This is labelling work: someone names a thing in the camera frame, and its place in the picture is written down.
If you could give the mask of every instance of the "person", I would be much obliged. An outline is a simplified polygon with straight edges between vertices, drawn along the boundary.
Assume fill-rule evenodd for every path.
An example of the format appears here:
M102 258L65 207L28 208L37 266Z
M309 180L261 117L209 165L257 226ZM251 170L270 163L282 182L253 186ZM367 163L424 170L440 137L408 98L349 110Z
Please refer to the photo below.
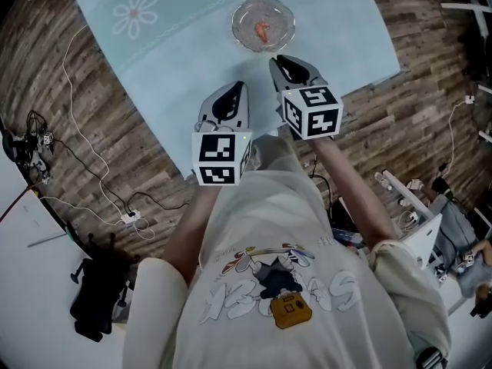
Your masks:
M162 259L140 264L123 368L406 368L429 348L448 357L444 303L383 205L334 141L308 143L369 259L333 239L289 144L260 137L260 168L235 187L198 187Z
M418 179L413 179L408 187L427 197L429 210L433 214L442 214L435 247L442 254L444 270L457 281L464 298L475 297L476 304L485 301L492 281L490 241L478 241L470 222L452 202L452 193L443 178L434 180L432 188L426 187ZM474 256L473 264L462 271L455 270L455 265L460 265L469 254Z

